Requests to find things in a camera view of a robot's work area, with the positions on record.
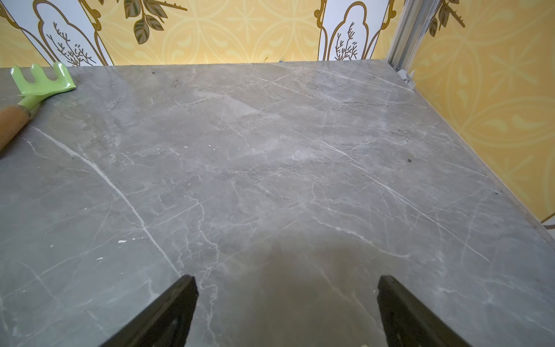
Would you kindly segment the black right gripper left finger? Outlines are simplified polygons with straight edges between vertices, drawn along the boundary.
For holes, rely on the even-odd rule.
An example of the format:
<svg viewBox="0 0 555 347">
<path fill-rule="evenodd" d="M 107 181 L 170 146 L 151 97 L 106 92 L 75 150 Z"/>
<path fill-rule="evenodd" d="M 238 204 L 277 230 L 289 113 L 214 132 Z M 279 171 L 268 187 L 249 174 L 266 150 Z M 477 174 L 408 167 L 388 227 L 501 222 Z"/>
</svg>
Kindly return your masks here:
<svg viewBox="0 0 555 347">
<path fill-rule="evenodd" d="M 198 296 L 195 278 L 180 277 L 102 347 L 184 346 Z"/>
</svg>

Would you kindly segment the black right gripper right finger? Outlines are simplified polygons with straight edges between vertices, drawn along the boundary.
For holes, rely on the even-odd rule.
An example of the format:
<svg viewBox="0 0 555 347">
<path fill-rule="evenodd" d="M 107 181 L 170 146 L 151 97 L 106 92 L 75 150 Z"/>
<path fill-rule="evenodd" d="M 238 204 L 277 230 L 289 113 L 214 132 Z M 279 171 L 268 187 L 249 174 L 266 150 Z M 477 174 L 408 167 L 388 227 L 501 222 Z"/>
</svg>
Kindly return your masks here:
<svg viewBox="0 0 555 347">
<path fill-rule="evenodd" d="M 393 276 L 381 276 L 377 302 L 389 346 L 468 346 Z"/>
</svg>

